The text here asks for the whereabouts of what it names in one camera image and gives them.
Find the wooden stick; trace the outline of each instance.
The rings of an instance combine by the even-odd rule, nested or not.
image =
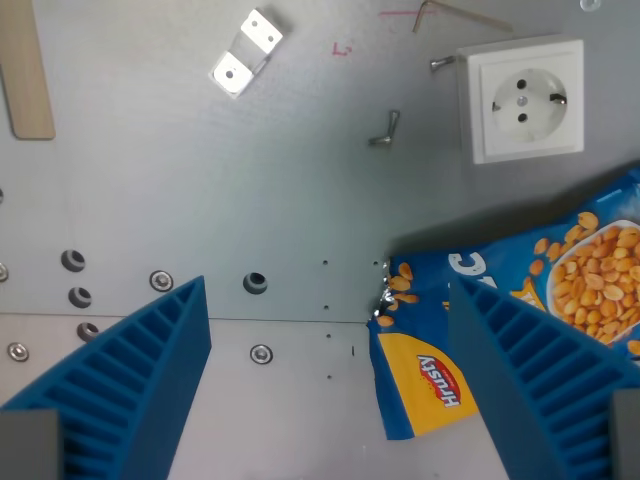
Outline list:
[[[440,2],[439,0],[426,0],[422,2],[422,5],[420,5],[420,10],[418,11],[416,23],[413,25],[413,33],[417,33],[418,29],[420,28],[420,23],[422,22],[422,16],[424,15],[425,9],[429,5],[435,5],[459,17],[467,18],[469,20],[473,20],[474,22],[478,22],[478,23],[484,23],[485,25],[489,25],[490,27],[497,28],[498,30],[503,30],[505,32],[513,32],[513,26],[508,22],[498,20],[497,18],[487,17],[486,15],[481,15],[479,13],[470,12],[469,10],[464,10],[462,8],[454,7],[447,3]]]
[[[0,67],[13,134],[55,138],[31,0],[0,0]]]

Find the blue packaging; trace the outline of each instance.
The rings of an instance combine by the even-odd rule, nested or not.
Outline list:
[[[473,248],[393,257],[369,322],[376,395],[389,439],[477,412],[447,340],[448,284],[474,278],[640,358],[640,169],[558,223]]]

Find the white power outlet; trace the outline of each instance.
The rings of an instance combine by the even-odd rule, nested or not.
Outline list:
[[[584,150],[582,40],[512,40],[457,57],[462,143],[474,163]]]

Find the bolt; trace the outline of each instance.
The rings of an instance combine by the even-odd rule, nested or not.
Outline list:
[[[7,353],[16,362],[26,362],[29,359],[29,350],[21,343],[10,343],[7,347]]]

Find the gray block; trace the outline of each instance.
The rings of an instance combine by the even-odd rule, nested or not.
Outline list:
[[[0,412],[2,478],[62,480],[62,445],[56,410]]]
[[[640,389],[618,390],[609,417],[615,480],[640,479]]]

